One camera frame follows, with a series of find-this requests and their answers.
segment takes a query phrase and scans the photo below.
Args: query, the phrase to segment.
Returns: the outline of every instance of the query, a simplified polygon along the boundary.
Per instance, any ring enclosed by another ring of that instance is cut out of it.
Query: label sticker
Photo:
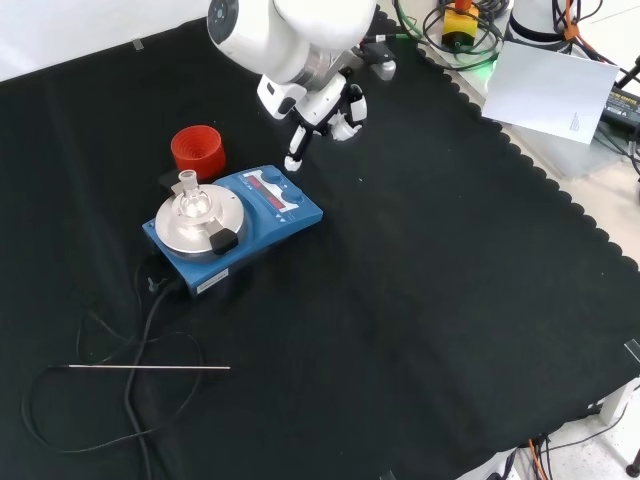
[[[220,280],[227,278],[229,276],[229,269],[225,268],[223,271],[221,271],[220,273],[218,273],[217,275],[214,275],[213,277],[211,277],[209,280],[207,280],[206,282],[204,282],[202,285],[198,285],[198,288],[196,288],[196,292],[198,295],[200,295],[202,292],[204,292],[207,288],[215,285],[216,283],[218,283]]]

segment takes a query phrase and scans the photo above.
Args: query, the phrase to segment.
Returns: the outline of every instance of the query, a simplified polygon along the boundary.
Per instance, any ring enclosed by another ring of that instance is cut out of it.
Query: red display
[[[264,198],[266,198],[271,205],[273,205],[277,210],[280,210],[284,207],[284,204],[278,200],[278,198],[265,187],[260,180],[258,180],[253,175],[249,175],[249,183],[262,193]]]

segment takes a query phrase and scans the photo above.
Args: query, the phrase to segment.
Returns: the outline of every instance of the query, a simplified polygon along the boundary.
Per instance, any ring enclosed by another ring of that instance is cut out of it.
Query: wire
[[[429,12],[427,16],[424,18],[424,21],[422,22],[422,31],[420,32],[416,31],[417,27],[415,25],[412,25],[410,22],[408,22],[408,18],[404,13],[404,10],[402,10],[402,6],[400,5],[400,0],[392,0],[392,3],[395,8],[396,14],[398,15],[400,28],[406,35],[408,35],[410,40],[413,40],[414,42],[420,45],[432,47],[432,48],[435,48],[436,50],[440,50],[445,53],[450,53],[452,55],[460,55],[460,54],[489,55],[488,58],[485,58],[483,60],[468,64],[468,65],[450,66],[450,65],[438,64],[439,67],[445,70],[461,72],[465,70],[478,68],[488,63],[492,63],[496,58],[498,58],[498,54],[499,54],[498,46],[502,42],[504,42],[504,37],[502,35],[502,32],[500,32],[500,30],[495,26],[494,19],[497,15],[502,14],[506,10],[508,6],[508,2],[506,2],[507,4],[506,6],[504,5],[505,4],[504,0],[483,0],[478,3],[473,3],[473,5],[476,8],[478,8],[478,12],[479,12],[479,14],[476,16],[468,11],[458,10],[454,7],[449,6],[449,4],[453,3],[453,0],[439,0],[438,6],[433,10],[431,10],[431,12]],[[471,47],[461,48],[457,50],[445,48],[441,45],[438,45],[436,42],[434,42],[429,37],[429,31],[431,30],[431,28],[433,28],[433,26],[439,20],[444,18],[447,10],[453,11],[458,15],[464,15],[464,16],[470,17],[474,19],[476,22],[478,22],[479,30],[484,32],[480,40],[477,41]],[[431,23],[428,24],[429,20],[431,20],[432,17],[434,16],[435,16],[435,19],[433,19]],[[409,29],[413,30],[413,32],[417,33],[419,36],[415,36],[413,33],[411,33]],[[488,48],[484,48],[483,50],[479,50],[480,45],[483,43],[483,41],[487,37],[491,37],[491,46]]]
[[[570,5],[568,7],[569,11],[571,11],[571,5],[573,4],[573,2],[570,2]],[[552,14],[553,14],[553,27],[556,30],[556,32],[558,33],[564,33],[564,31],[567,29],[567,8],[565,8],[564,11],[560,10],[560,5],[558,4],[558,0],[553,0],[551,2],[552,5]]]
[[[541,441],[542,437],[539,437],[536,439],[536,443],[535,443],[535,447],[536,447],[536,457],[538,457],[540,459],[540,466],[542,467],[542,474],[549,478],[549,475],[547,475],[547,471],[544,468],[544,459],[542,458],[542,454],[540,453],[542,451],[542,443],[543,440]]]
[[[602,133],[601,129],[597,129],[596,128],[596,131],[599,132],[599,133]],[[598,142],[600,145],[605,147],[607,150],[610,150],[610,151],[615,152],[615,153],[626,154],[626,152],[624,152],[623,148],[618,143],[616,143],[615,145],[612,146],[611,141],[605,142],[604,140],[598,138],[596,135],[593,136],[593,139],[596,142]]]
[[[620,71],[622,73],[624,73],[625,75],[627,75],[631,80],[634,80],[634,81],[640,83],[640,78],[638,78],[637,76],[631,76],[631,73],[629,73],[629,70],[625,70],[624,68],[622,68],[618,64],[612,62],[611,60],[609,60],[607,57],[605,57],[601,53],[598,53],[593,47],[591,47],[591,46],[587,47],[584,44],[582,44],[581,42],[576,41],[575,39],[573,40],[573,44],[576,45],[577,47],[579,47],[587,55],[587,57],[589,57],[591,60],[597,60],[597,61],[600,61],[600,62],[606,62],[609,65],[614,65],[614,66],[618,67],[620,69]]]
[[[567,443],[567,444],[565,444],[565,445],[559,445],[559,446],[557,446],[557,447],[552,447],[552,448],[547,447],[547,449],[546,449],[546,450],[544,450],[542,453],[549,453],[549,452],[552,452],[552,451],[554,451],[554,450],[559,450],[559,449],[561,449],[561,448],[567,448],[567,447],[573,447],[573,446],[575,446],[575,445],[580,445],[581,443],[588,442],[588,441],[589,441],[589,440],[591,440],[592,438],[596,438],[596,437],[598,437],[598,436],[602,435],[603,433],[607,433],[607,432],[609,432],[609,431],[613,430],[614,428],[616,428],[616,427],[618,426],[618,424],[619,424],[619,423],[622,421],[622,419],[624,418],[624,414],[625,414],[625,413],[627,413],[627,407],[628,407],[628,406],[629,406],[629,404],[627,403],[627,405],[624,407],[624,410],[622,411],[622,415],[620,415],[620,418],[618,419],[618,421],[617,421],[616,423],[614,423],[613,425],[611,425],[609,428],[605,428],[604,430],[602,430],[602,431],[600,431],[600,432],[598,432],[598,433],[596,433],[596,434],[594,434],[594,435],[591,435],[590,437],[587,437],[587,438],[585,438],[584,440],[580,440],[580,441],[578,441],[578,442]]]
[[[580,18],[579,21],[583,21],[583,20],[586,20],[587,18],[593,17],[596,13],[598,13],[600,11],[600,9],[602,8],[603,4],[604,4],[604,0],[600,0],[600,3],[598,3],[598,6],[596,7],[596,9],[593,12],[591,12],[589,15]]]
[[[153,339],[148,339],[149,336],[149,330],[151,328],[151,324],[152,321],[157,313],[157,310],[161,304],[161,302],[166,298],[167,295],[169,295],[169,293],[175,291],[177,288],[179,287],[179,284],[177,282],[173,282],[172,284],[167,285],[167,287],[165,287],[162,292],[160,293],[160,295],[156,298],[156,300],[153,303],[153,306],[151,307],[151,310],[149,311],[149,314],[147,315],[145,324],[144,324],[144,330],[142,333],[142,338],[140,341],[130,341],[131,339],[127,339],[119,334],[117,334],[115,331],[113,331],[113,329],[111,329],[108,325],[106,325],[106,323],[104,323],[102,320],[100,320],[98,317],[95,317],[98,320],[98,323],[100,325],[102,325],[103,327],[106,328],[106,330],[112,334],[114,337],[120,338],[122,340],[125,341],[125,343],[128,346],[131,345],[138,345],[138,351],[135,357],[135,362],[136,365],[140,363],[140,360],[144,354],[144,348],[146,345],[151,344],[151,343],[155,343],[155,342],[159,342],[163,339],[166,339],[168,337],[171,336],[183,336],[186,339],[188,339],[191,343],[193,343],[194,347],[195,347],[195,352],[197,355],[197,360],[198,360],[198,365],[202,366],[204,364],[204,358],[202,355],[202,348],[200,347],[200,344],[198,343],[198,341],[191,335],[184,333],[184,332],[172,332],[172,333],[168,333],[165,335],[162,335],[160,337],[156,337]],[[130,394],[131,394],[131,390],[133,388],[133,383],[135,381],[135,370],[132,370],[133,375],[129,375],[129,379],[127,381],[127,388],[125,390],[125,409],[127,411],[127,414],[132,422],[132,424],[134,425],[134,430],[135,433],[130,434],[130,435],[124,435],[122,437],[110,440],[108,442],[104,442],[101,444],[97,444],[97,445],[92,445],[92,446],[88,446],[88,447],[82,447],[82,448],[76,448],[76,449],[69,449],[69,448],[63,448],[63,447],[59,447],[56,446],[54,444],[52,444],[51,442],[49,442],[39,431],[39,429],[36,426],[36,423],[33,419],[33,394],[34,394],[34,390],[36,385],[38,384],[38,382],[48,373],[54,371],[54,370],[65,370],[65,369],[69,369],[68,365],[49,365],[47,367],[45,367],[43,370],[41,370],[31,381],[31,384],[28,386],[27,390],[25,391],[25,394],[22,397],[22,401],[21,401],[21,414],[22,414],[22,421],[25,425],[25,428],[27,429],[27,431],[31,434],[31,436],[37,440],[41,445],[43,445],[44,447],[46,447],[47,449],[54,451],[56,453],[59,454],[79,454],[79,453],[87,453],[87,452],[94,452],[96,450],[101,450],[103,448],[107,448],[107,447],[111,447],[114,445],[118,445],[130,440],[134,440],[134,439],[140,439],[143,437],[146,437],[148,435],[151,435],[153,433],[156,433],[164,428],[169,427],[170,425],[172,425],[177,418],[184,412],[184,410],[187,408],[187,406],[191,403],[191,401],[193,400],[196,391],[200,385],[201,382],[201,376],[202,373],[198,372],[195,376],[195,380],[193,382],[193,385],[191,387],[191,391],[189,392],[187,398],[182,402],[182,405],[180,405],[180,407],[172,414],[170,415],[167,420],[165,420],[164,422],[161,422],[160,424],[149,428],[147,430],[142,430],[142,428],[140,427],[140,424],[137,420],[137,417],[135,416],[135,412],[133,410],[133,407],[131,406],[131,401],[130,401]],[[148,452],[145,454],[146,452],[146,444],[145,447],[142,447],[142,452],[143,452],[143,460],[144,460],[144,464],[145,464],[145,471],[146,471],[146,476],[148,479],[152,478],[151,477],[151,467],[150,467],[150,462],[148,460]]]
[[[549,480],[553,480],[553,473],[551,473],[551,455],[549,454],[549,435],[546,435],[545,441],[547,442],[547,466],[549,467]]]
[[[635,158],[634,155],[630,155],[629,153],[625,152],[616,142],[615,140],[607,133],[604,131],[604,129],[598,125],[598,127],[596,128],[596,130],[604,137],[606,138],[609,143],[611,143],[611,145],[613,145],[616,150],[618,150],[618,152],[620,152],[621,155],[624,155],[625,157],[627,157],[629,160],[631,160],[631,165],[633,165],[633,168],[635,169],[636,173],[638,174],[638,176],[640,176],[640,167],[638,166],[638,162],[639,160]],[[635,131],[634,131],[634,135],[633,138],[637,138],[638,133],[640,132],[640,123],[638,124],[638,126],[636,127]]]
[[[142,268],[142,265],[144,263],[144,260],[140,260],[137,264],[136,264],[136,268],[133,272],[133,291],[136,292],[136,301],[138,303],[138,315],[141,318],[142,317],[142,297],[140,296],[140,289],[138,288],[138,283],[139,283],[139,277],[140,277],[140,269]],[[84,324],[86,323],[87,318],[90,318],[91,320],[93,320],[94,322],[96,322],[98,325],[100,325],[102,328],[104,328],[104,330],[111,335],[112,337],[120,340],[121,342],[124,342],[122,344],[122,346],[120,346],[119,348],[117,348],[116,350],[114,350],[113,352],[111,352],[109,355],[107,355],[105,358],[103,358],[102,360],[98,360],[98,361],[90,361],[90,360],[86,360],[83,358],[82,353],[81,353],[81,345],[82,345],[82,339],[83,337],[83,333],[84,333]],[[86,364],[86,365],[104,365],[105,363],[109,362],[110,360],[118,357],[120,354],[124,353],[126,350],[128,350],[131,345],[134,343],[135,341],[135,336],[132,337],[124,337],[118,333],[116,333],[109,325],[107,325],[107,323],[102,320],[98,314],[96,312],[94,312],[93,310],[88,311],[85,315],[83,315],[82,317],[80,317],[80,322],[78,323],[78,333],[76,335],[76,358],[78,359],[78,363],[82,363],[82,364]]]
[[[536,480],[542,480],[542,477],[540,476],[540,472],[538,471],[538,468],[536,467],[536,464],[533,461],[533,456],[531,457],[531,470],[533,471],[533,475],[536,478]]]
[[[542,466],[540,465],[540,462],[538,461],[538,457],[536,455],[536,450],[535,450],[535,448],[533,448],[533,442],[531,441],[531,439],[529,439],[529,449],[531,450],[531,455],[533,455],[533,461],[536,464],[536,467],[538,468],[538,471],[542,475],[542,480],[548,480],[547,476],[544,474],[544,471],[542,469]]]

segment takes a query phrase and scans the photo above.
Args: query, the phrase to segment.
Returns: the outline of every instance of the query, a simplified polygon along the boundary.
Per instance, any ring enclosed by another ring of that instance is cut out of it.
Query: white wall
[[[0,0],[0,81],[204,17],[209,0]]]

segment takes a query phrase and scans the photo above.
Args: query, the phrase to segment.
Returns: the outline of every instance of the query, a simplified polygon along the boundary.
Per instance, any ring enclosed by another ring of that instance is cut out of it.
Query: black cable
[[[542,441],[540,441],[540,438],[542,437],[538,437],[538,439],[535,440],[536,445],[535,445],[535,450],[536,450],[536,456],[538,457],[538,461],[540,462],[540,467],[542,467],[542,475],[544,476],[544,478],[549,478],[547,476],[547,471],[544,469],[544,460],[542,457]]]
[[[151,322],[153,321],[154,315],[160,305],[160,302],[162,302],[162,300],[172,291],[175,290],[175,288],[177,288],[177,283],[175,284],[169,284],[163,291],[162,293],[158,296],[158,298],[156,298],[151,310],[149,311],[149,315],[147,316],[146,322],[145,322],[145,327],[144,327],[144,333],[143,333],[143,338],[148,337],[149,334],[149,329],[151,327]],[[146,344],[150,344],[150,343],[154,343],[154,342],[159,342],[165,338],[168,338],[170,336],[183,336],[185,338],[187,338],[190,342],[193,343],[193,345],[195,346],[195,351],[196,351],[196,355],[197,355],[197,360],[198,360],[198,365],[202,366],[204,364],[204,358],[202,355],[202,348],[200,347],[200,344],[198,343],[198,341],[191,335],[184,333],[184,332],[172,332],[172,333],[168,333],[165,335],[162,335],[160,337],[151,339],[151,340],[146,340],[146,342],[139,342],[139,350],[138,350],[138,355],[136,356],[137,361],[140,361],[141,355],[140,355],[140,350],[142,350],[144,348],[144,346]],[[184,410],[187,408],[187,406],[191,403],[191,401],[193,400],[195,393],[200,385],[200,381],[201,381],[201,373],[202,372],[198,372],[196,374],[196,378],[193,382],[193,386],[191,387],[191,391],[189,392],[189,395],[187,396],[187,398],[184,400],[184,402],[182,402],[182,405],[180,405],[180,407],[172,414],[169,416],[169,418],[167,420],[165,420],[164,422],[161,422],[159,425],[156,425],[155,427],[149,428],[147,430],[144,431],[136,431],[133,434],[130,435],[125,435],[119,438],[116,438],[114,440],[110,440],[108,442],[105,443],[101,443],[98,445],[92,445],[89,447],[83,447],[83,448],[77,448],[77,449],[68,449],[68,448],[62,448],[62,447],[58,447],[52,443],[50,443],[47,439],[44,438],[44,436],[39,432],[35,421],[33,419],[33,411],[32,411],[32,403],[33,403],[33,393],[35,390],[36,385],[38,384],[38,382],[42,379],[42,377],[44,377],[46,374],[50,373],[53,370],[64,370],[64,369],[69,369],[69,365],[49,365],[47,367],[45,367],[42,371],[40,371],[31,381],[31,384],[28,386],[28,388],[26,389],[24,395],[22,396],[22,401],[21,401],[21,415],[22,415],[22,421],[25,425],[25,428],[27,429],[27,431],[29,432],[29,434],[31,434],[31,436],[36,439],[41,445],[43,445],[44,447],[46,447],[47,449],[59,453],[59,454],[78,454],[78,453],[87,453],[87,452],[94,452],[96,450],[101,450],[103,448],[107,448],[107,447],[111,447],[114,445],[118,445],[120,443],[123,442],[127,442],[129,440],[134,440],[140,437],[144,437],[147,435],[151,435],[153,433],[156,433],[164,428],[169,427],[170,425],[172,425],[177,418],[184,412]]]
[[[498,58],[498,54],[499,51],[497,51],[498,45],[504,41],[504,37],[502,36],[502,32],[500,32],[500,30],[494,25],[494,19],[495,19],[495,15],[500,14],[502,12],[504,12],[505,8],[503,8],[502,6],[502,2],[498,3],[495,0],[488,0],[488,1],[481,1],[479,3],[473,3],[473,5],[475,5],[478,8],[478,12],[479,12],[479,16],[476,16],[470,12],[464,11],[464,10],[458,10],[454,7],[450,7],[449,4],[453,3],[453,0],[447,0],[446,3],[440,3],[436,8],[434,8],[433,10],[431,10],[431,12],[429,12],[427,14],[427,16],[425,17],[424,21],[422,22],[422,33],[425,40],[422,40],[421,38],[418,38],[416,36],[414,36],[409,29],[407,28],[407,26],[405,25],[403,19],[402,19],[402,14],[400,12],[400,7],[399,7],[399,0],[393,0],[393,6],[394,9],[396,11],[396,14],[398,16],[398,20],[400,23],[400,28],[402,29],[403,33],[405,33],[411,40],[413,40],[414,42],[420,44],[420,45],[425,45],[427,47],[433,47],[437,50],[446,52],[446,53],[450,53],[452,55],[456,55],[456,54],[465,54],[465,55],[486,55],[486,54],[491,54],[488,58],[481,60],[479,62],[476,63],[471,63],[469,65],[463,65],[463,66],[459,66],[459,67],[452,67],[450,65],[442,65],[442,64],[438,64],[439,67],[445,69],[445,70],[452,70],[452,71],[457,71],[457,72],[462,72],[465,70],[471,70],[473,68],[478,68],[481,67],[483,65],[486,65],[488,63],[493,62],[496,58]],[[433,27],[433,25],[435,25],[440,19],[442,19],[446,13],[446,10],[450,10],[453,11],[455,13],[457,13],[458,15],[464,15],[467,17],[470,17],[472,19],[474,19],[475,21],[478,22],[478,28],[480,30],[482,30],[484,32],[484,35],[482,36],[482,38],[480,39],[480,41],[476,42],[473,46],[466,48],[466,49],[460,49],[460,50],[451,50],[448,48],[444,48],[440,45],[438,45],[437,43],[435,43],[433,40],[431,40],[431,38],[429,37],[429,30]],[[435,18],[435,20],[433,20],[429,25],[427,25],[427,22],[431,19],[431,17],[433,17],[435,14],[438,14],[438,16]],[[486,48],[484,50],[477,50],[478,47],[480,47],[480,44],[484,41],[485,38],[487,38],[487,36],[491,35],[492,39],[493,39],[493,43],[489,48]]]
[[[606,138],[611,145],[613,145],[616,150],[618,150],[618,152],[620,152],[620,154],[624,155],[625,157],[627,157],[629,160],[631,160],[631,165],[633,165],[633,168],[635,169],[636,173],[638,174],[638,176],[640,176],[640,167],[638,166],[639,160],[635,158],[634,155],[630,155],[629,153],[625,152],[616,142],[615,140],[607,133],[604,131],[604,129],[598,125],[597,127],[597,131],[600,132],[600,134]],[[633,137],[632,138],[638,138],[638,133],[640,133],[640,123],[638,124],[638,126],[636,127]]]
[[[593,17],[596,13],[600,11],[603,4],[604,4],[604,0],[600,0],[600,3],[598,3],[598,6],[596,7],[596,9],[593,12],[591,12],[589,15],[582,17],[580,20],[582,21],[582,20],[586,20],[587,18]]]
[[[622,419],[624,418],[624,414],[625,414],[625,413],[627,413],[627,407],[628,407],[628,406],[629,406],[629,404],[627,404],[627,405],[624,407],[624,410],[622,411],[622,415],[620,415],[620,418],[618,419],[618,421],[617,421],[616,423],[614,423],[613,425],[611,425],[609,428],[605,428],[604,430],[602,430],[602,431],[600,431],[600,432],[598,432],[598,433],[596,433],[596,434],[594,434],[594,435],[591,435],[590,437],[587,437],[587,438],[585,438],[584,440],[580,440],[580,441],[578,441],[578,442],[567,443],[566,445],[559,445],[559,446],[557,446],[557,447],[553,447],[553,448],[549,448],[549,447],[547,447],[547,449],[546,449],[546,450],[544,450],[542,453],[549,453],[549,452],[552,452],[552,451],[554,451],[554,450],[559,450],[559,449],[561,449],[561,448],[567,448],[567,447],[573,447],[573,446],[575,446],[575,445],[580,445],[581,443],[588,442],[588,441],[589,441],[589,440],[591,440],[592,438],[596,438],[596,437],[598,437],[598,436],[602,435],[603,433],[607,433],[607,432],[609,432],[609,431],[613,430],[614,428],[616,428],[616,427],[618,426],[618,424],[619,424],[619,423],[622,421]]]
[[[144,263],[144,260],[140,260],[137,265],[136,268],[133,272],[133,291],[136,292],[136,301],[138,302],[138,316],[139,318],[142,318],[142,297],[140,296],[140,289],[138,287],[138,282],[139,282],[139,277],[140,277],[140,269],[142,268],[142,265]],[[94,322],[96,322],[98,325],[100,325],[102,328],[104,328],[104,330],[111,335],[112,337],[120,340],[121,342],[124,342],[119,348],[117,348],[116,350],[114,350],[113,352],[111,352],[109,355],[107,355],[105,358],[103,358],[102,360],[98,360],[98,361],[90,361],[87,359],[84,359],[81,353],[81,344],[82,344],[82,339],[83,339],[83,333],[84,333],[84,324],[85,324],[85,320],[87,319],[87,316],[89,318],[91,318]],[[134,343],[135,341],[135,336],[132,337],[123,337],[122,335],[119,335],[118,333],[116,333],[109,325],[107,325],[107,323],[102,320],[98,314],[92,310],[86,312],[85,315],[83,315],[80,318],[80,322],[78,323],[78,333],[76,335],[76,358],[78,359],[78,363],[81,364],[85,364],[85,365],[104,365],[105,363],[107,363],[108,361],[118,357],[120,354],[124,353],[126,350],[129,349],[129,347],[131,347],[131,345]]]
[[[571,20],[573,25],[576,25],[580,20],[582,15],[582,0],[576,0],[576,16]],[[558,33],[564,33],[567,29],[567,10],[566,10],[566,2],[563,2],[565,9],[561,10],[560,5],[558,4],[558,0],[551,1],[552,14],[553,14],[553,28]]]
[[[134,367],[137,367],[138,365],[140,365],[140,360],[142,360],[142,355],[144,355],[144,349],[146,348],[147,340],[149,339],[149,330],[151,329],[151,322],[153,321],[156,310],[160,306],[160,303],[162,302],[162,300],[169,293],[176,290],[177,287],[179,287],[178,284],[175,284],[175,283],[170,284],[162,291],[162,293],[160,293],[158,298],[156,298],[155,302],[153,302],[153,306],[151,307],[151,310],[149,310],[149,315],[147,316],[147,321],[144,326],[144,331],[142,332],[142,338],[140,339],[138,351],[136,352],[136,356],[133,360]],[[133,382],[136,378],[136,373],[137,373],[137,370],[135,368],[132,368],[131,371],[129,372],[129,378],[127,379],[127,386],[125,387],[125,390],[124,390],[124,409],[125,409],[125,412],[127,412],[127,417],[131,422],[131,426],[133,427],[134,432],[139,434],[142,432],[142,428],[140,427],[140,420],[138,420],[136,412],[134,411],[133,406],[131,405],[131,389],[133,388]],[[147,448],[147,439],[143,435],[140,435],[138,437],[138,444],[140,445],[140,451],[142,453],[142,459],[144,461],[145,476],[147,480],[152,480],[153,470],[151,469],[151,460],[149,458],[149,449]]]
[[[549,435],[545,436],[545,441],[547,442],[547,466],[549,467],[549,480],[553,480],[553,473],[551,473],[551,454],[549,453]]]
[[[615,145],[612,145],[612,144],[611,144],[611,141],[609,141],[609,142],[605,142],[604,140],[602,140],[602,139],[598,138],[598,136],[597,136],[597,135],[594,135],[594,136],[593,136],[593,139],[594,139],[596,142],[598,142],[600,145],[602,145],[603,147],[605,147],[607,150],[610,150],[610,151],[615,152],[615,153],[622,153],[622,152],[624,152],[623,148],[622,148],[620,145],[618,145],[617,143],[616,143]]]
[[[611,60],[609,60],[607,57],[605,57],[604,55],[602,55],[601,53],[596,52],[593,49],[588,48],[586,45],[584,45],[582,42],[580,42],[578,39],[574,38],[572,40],[573,44],[580,47],[580,49],[587,55],[587,57],[589,57],[591,60],[600,60],[600,61],[604,61],[606,63],[608,63],[609,65],[615,65],[616,67],[618,67],[620,69],[620,71],[622,73],[624,73],[625,75],[629,76],[629,78],[631,80],[634,80],[638,83],[640,83],[640,78],[633,77],[631,76],[631,74],[629,73],[628,70],[625,70],[624,68],[620,67],[619,65],[617,65],[616,63],[612,62]]]
[[[533,469],[533,474],[536,477],[536,480],[542,480],[540,477],[540,472],[538,471],[538,467],[536,466],[536,461],[534,458],[531,458],[531,468]]]

